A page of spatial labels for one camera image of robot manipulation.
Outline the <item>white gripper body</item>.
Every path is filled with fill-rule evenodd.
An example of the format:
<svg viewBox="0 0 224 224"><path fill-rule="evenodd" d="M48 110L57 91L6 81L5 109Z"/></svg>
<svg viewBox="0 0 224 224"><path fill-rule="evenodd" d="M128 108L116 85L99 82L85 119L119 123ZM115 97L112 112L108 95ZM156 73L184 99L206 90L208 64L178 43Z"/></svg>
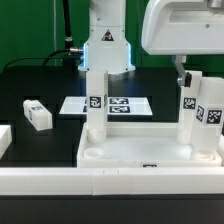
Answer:
<svg viewBox="0 0 224 224"><path fill-rule="evenodd" d="M224 0L149 0L141 44L150 55L224 54Z"/></svg>

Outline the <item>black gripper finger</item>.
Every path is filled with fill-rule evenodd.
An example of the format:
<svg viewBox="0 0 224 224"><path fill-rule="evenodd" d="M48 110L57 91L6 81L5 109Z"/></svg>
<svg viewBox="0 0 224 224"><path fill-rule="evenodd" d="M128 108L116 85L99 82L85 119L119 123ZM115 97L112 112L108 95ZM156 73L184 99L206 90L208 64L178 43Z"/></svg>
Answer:
<svg viewBox="0 0 224 224"><path fill-rule="evenodd" d="M183 64L186 62L186 57L182 55L174 55L172 57L173 65L178 73L177 83L180 87L190 87L192 75L186 72Z"/></svg>

